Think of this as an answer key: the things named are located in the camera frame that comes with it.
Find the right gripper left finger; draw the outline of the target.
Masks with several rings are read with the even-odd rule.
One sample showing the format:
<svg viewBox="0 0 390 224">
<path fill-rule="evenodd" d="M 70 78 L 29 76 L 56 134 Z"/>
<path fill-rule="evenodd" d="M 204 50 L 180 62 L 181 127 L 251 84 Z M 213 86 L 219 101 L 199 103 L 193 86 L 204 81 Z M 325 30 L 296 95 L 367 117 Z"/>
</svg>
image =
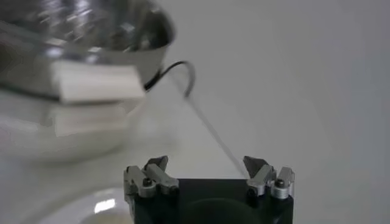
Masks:
<svg viewBox="0 0 390 224">
<path fill-rule="evenodd" d="M 160 156 L 149 159 L 142 168 L 128 166 L 123 173 L 125 198 L 177 195 L 180 183 L 165 172 L 167 164 L 168 157 Z"/>
</svg>

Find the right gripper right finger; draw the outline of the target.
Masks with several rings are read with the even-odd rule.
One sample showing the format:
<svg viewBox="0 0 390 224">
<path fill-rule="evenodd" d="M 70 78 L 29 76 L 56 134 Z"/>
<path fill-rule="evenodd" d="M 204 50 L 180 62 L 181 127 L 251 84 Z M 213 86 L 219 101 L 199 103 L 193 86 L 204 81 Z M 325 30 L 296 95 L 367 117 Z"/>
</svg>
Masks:
<svg viewBox="0 0 390 224">
<path fill-rule="evenodd" d="M 282 167 L 277 172 L 264 159 L 251 156 L 244 156 L 243 163 L 250 176 L 246 183 L 255 196 L 262 196 L 268 190 L 278 200 L 294 197 L 295 173 L 292 168 Z"/>
</svg>

